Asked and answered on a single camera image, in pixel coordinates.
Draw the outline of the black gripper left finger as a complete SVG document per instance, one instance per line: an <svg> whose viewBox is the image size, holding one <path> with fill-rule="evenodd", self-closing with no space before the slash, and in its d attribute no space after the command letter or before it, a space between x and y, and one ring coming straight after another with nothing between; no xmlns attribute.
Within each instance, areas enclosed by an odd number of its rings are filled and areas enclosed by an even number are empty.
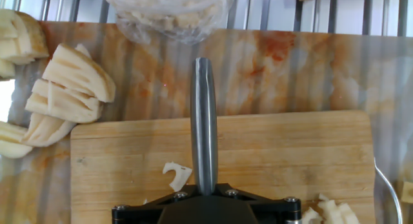
<svg viewBox="0 0 413 224"><path fill-rule="evenodd" d="M112 207L112 224L157 223L167 206L200 195L196 185L185 185L178 192L144 205L116 205Z"/></svg>

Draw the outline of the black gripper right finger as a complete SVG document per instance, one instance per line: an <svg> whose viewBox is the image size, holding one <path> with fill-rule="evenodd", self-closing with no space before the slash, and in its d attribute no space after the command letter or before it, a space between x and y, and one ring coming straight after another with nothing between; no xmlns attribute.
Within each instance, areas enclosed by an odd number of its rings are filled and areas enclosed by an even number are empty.
<svg viewBox="0 0 413 224"><path fill-rule="evenodd" d="M294 196L270 199L228 183L216 185L206 197L206 216L212 223L301 223L301 208L301 200Z"/></svg>

